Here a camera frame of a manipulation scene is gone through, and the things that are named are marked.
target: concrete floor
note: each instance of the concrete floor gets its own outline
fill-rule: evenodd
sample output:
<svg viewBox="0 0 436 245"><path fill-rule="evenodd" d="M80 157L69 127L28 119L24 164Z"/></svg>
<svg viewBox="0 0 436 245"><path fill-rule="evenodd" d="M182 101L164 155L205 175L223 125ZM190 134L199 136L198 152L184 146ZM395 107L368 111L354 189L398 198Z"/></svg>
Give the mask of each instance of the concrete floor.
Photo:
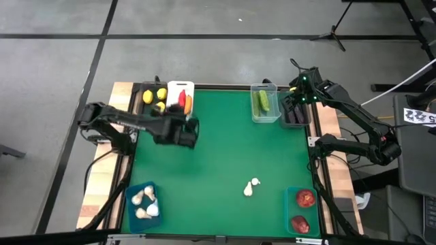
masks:
<svg viewBox="0 0 436 245"><path fill-rule="evenodd" d="M110 4L0 0L0 33L100 34ZM110 33L313 35L327 32L345 6L339 0L119 0ZM415 2L411 10L419 18L424 15ZM414 34L399 5L381 3L353 5L338 33ZM397 84L428 61L418 42L343 44L347 52L326 41L108 40L88 102L108 102L115 81L140 82L154 75L197 83L251 84L270 78L287 84L297 74L292 57L302 66L320 67L323 78L343 85L359 103L377 95L371 83ZM21 160L0 159L0 236L32 232L96 46L97 40L0 39L0 142L27 152ZM376 116L393 115L392 95L366 109ZM340 124L360 132L348 119ZM92 144L77 137L48 232L74 230L84 171L94 152Z"/></svg>

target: lemon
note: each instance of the lemon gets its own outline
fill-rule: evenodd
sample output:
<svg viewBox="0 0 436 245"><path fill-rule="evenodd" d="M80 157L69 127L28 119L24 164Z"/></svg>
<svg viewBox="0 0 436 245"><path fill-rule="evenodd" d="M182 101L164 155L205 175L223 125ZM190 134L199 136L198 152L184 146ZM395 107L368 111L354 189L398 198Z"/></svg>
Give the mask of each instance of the lemon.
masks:
<svg viewBox="0 0 436 245"><path fill-rule="evenodd" d="M167 90L166 90L166 88L160 88L160 89L157 91L157 97L158 97L159 99L166 99L166 94L167 94Z"/></svg>
<svg viewBox="0 0 436 245"><path fill-rule="evenodd" d="M142 99L146 104L150 104L153 102L153 93L151 91L145 91L142 95Z"/></svg>
<svg viewBox="0 0 436 245"><path fill-rule="evenodd" d="M161 109L161 112L165 111L165 104L163 102L159 102L156 105L159 106L159 108Z"/></svg>

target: green cucumber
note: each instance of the green cucumber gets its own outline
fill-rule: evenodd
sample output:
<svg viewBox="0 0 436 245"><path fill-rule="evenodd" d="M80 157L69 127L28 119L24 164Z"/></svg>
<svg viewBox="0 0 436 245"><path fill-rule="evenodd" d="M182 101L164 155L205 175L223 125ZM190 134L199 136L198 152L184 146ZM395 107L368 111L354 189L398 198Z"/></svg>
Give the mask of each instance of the green cucumber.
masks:
<svg viewBox="0 0 436 245"><path fill-rule="evenodd" d="M253 115L260 116L259 93L253 92L251 96L253 97Z"/></svg>
<svg viewBox="0 0 436 245"><path fill-rule="evenodd" d="M268 95L266 95L265 91L259 91L259 100L260 100L260 106L265 112L270 111L270 105L268 103Z"/></svg>

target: wooden board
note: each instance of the wooden board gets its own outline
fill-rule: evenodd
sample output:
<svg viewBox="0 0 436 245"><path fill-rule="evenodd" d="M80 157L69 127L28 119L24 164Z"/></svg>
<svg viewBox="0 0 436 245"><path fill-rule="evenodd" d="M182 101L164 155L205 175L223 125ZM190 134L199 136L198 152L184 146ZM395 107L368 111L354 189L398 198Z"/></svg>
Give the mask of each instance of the wooden board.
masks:
<svg viewBox="0 0 436 245"><path fill-rule="evenodd" d="M115 82L112 89L112 94L110 96L109 105L112 105L117 109L127 111L133 84L133 82ZM340 137L341 131L339 129L336 111L329 107L323 107L320 103L317 105L317 109L322 133L331 133L337 137ZM313 132L312 135L315 135L315 126L313 122L311 123L310 128L311 132ZM99 145L95 153L95 158L99 157L108 150L110 150L110 144ZM345 154L342 152L335 152L334 154L338 157L346 159ZM124 173L127 160L127 157L123 159L121 174ZM77 228L87 225L106 202L109 196L112 179L114 178L115 163L116 154L109 154L107 157L96 163L92 168L89 176L87 191L83 199L82 208L76 225ZM340 159L336 159L335 157L328 157L327 164L334 197L345 197L353 200L359 232L363 233L362 223L360 221L356 200L354 198L352 180L347 166ZM319 169L319 172L321 181L323 181L321 169ZM118 215L119 198L113 206L109 228L115 228L115 220ZM332 233L330 213L324 201L323 210L327 232Z"/></svg>

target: blue container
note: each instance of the blue container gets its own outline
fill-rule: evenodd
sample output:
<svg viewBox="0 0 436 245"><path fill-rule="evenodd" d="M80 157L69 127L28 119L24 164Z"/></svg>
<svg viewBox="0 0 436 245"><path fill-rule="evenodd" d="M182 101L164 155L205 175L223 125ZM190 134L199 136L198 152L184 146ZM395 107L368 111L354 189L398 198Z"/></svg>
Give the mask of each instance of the blue container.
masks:
<svg viewBox="0 0 436 245"><path fill-rule="evenodd" d="M297 192L301 190L310 190L316 198L316 203L309 208L301 208L297 201ZM318 218L318 202L317 193L312 188L289 187L285 191L285 228L287 232L296 237L317 238L320 236L320 220ZM307 234L301 234L294 230L291 224L292 218L295 216L303 216L310 226Z"/></svg>
<svg viewBox="0 0 436 245"><path fill-rule="evenodd" d="M144 190L146 186L153 186L154 194L156 196L157 205L159 208L159 215L152 218L136 218L136 210L138 208L142 208L143 210L147 210L147 207L153 202L147 195L142 197L142 202L140 205L135 206L131 202L131 198L138 194L141 190ZM156 184L152 181L145 182L143 184L138 184L135 186L131 186L125 190L125 198L127 205L127 213L129 215L129 229L132 233L142 233L144 230L156 227L161 224L161 208L159 207L159 198L157 198L157 187Z"/></svg>

